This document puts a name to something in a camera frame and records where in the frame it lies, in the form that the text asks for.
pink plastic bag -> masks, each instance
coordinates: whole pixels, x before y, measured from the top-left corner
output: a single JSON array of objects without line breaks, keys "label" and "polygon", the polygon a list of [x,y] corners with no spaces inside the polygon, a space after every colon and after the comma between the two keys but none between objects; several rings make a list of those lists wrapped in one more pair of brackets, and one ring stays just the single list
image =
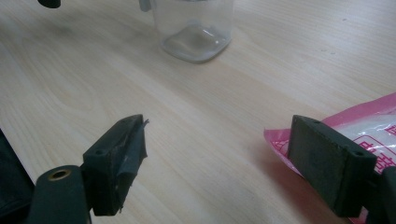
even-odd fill
[{"label": "pink plastic bag", "polygon": [[[355,105],[323,120],[355,143],[377,156],[375,170],[381,173],[386,167],[396,166],[396,92],[377,100]],[[264,138],[271,149],[290,169],[298,170],[287,158],[290,129],[265,130]],[[367,211],[362,210],[355,224],[365,223]]]}]

light wood surface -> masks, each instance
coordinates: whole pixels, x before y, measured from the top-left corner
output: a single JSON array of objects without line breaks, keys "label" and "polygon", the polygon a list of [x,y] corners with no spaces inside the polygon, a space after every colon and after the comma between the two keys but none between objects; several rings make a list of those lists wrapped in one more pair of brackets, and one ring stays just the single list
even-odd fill
[{"label": "light wood surface", "polygon": [[396,1],[235,0],[219,57],[180,61],[137,0],[0,2],[0,127],[30,177],[80,165],[142,113],[148,158],[122,213],[93,223],[348,223],[265,143],[396,91]]}]

clamp jaw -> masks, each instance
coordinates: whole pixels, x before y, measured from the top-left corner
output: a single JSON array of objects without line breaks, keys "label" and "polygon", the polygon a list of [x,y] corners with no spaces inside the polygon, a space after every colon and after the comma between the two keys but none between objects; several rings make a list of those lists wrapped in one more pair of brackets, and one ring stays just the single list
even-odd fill
[{"label": "clamp jaw", "polygon": [[369,211],[366,224],[396,224],[396,167],[378,174],[376,156],[326,124],[293,116],[288,157],[339,217]]},{"label": "clamp jaw", "polygon": [[[37,179],[35,187],[21,164],[17,164],[22,180],[14,183],[16,177],[12,176],[0,184],[0,189],[16,191],[12,195],[0,192],[0,202],[6,205],[0,209],[1,222],[16,223],[29,213],[28,224],[87,224],[91,223],[91,209],[96,216],[115,216],[147,157],[144,135],[147,123],[142,115],[121,119],[84,153],[81,166],[49,170]],[[19,162],[9,144],[0,147],[13,155],[13,161]],[[21,187],[27,180],[29,190]],[[21,195],[26,195],[23,201],[10,201]]]}]

black rubber pad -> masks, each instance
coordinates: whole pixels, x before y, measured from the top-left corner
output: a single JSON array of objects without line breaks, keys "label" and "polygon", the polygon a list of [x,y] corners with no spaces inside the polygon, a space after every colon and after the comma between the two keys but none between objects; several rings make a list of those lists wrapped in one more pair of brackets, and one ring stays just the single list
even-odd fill
[{"label": "black rubber pad", "polygon": [[376,156],[326,124],[293,116],[289,159],[339,217],[357,217]]}]

transparent plastic cup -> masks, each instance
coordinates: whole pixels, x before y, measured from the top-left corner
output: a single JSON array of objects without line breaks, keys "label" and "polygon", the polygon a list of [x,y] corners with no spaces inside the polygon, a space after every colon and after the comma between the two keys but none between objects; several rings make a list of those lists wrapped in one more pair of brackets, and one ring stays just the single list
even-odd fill
[{"label": "transparent plastic cup", "polygon": [[193,63],[208,61],[231,41],[233,0],[140,0],[152,9],[161,47]]}]

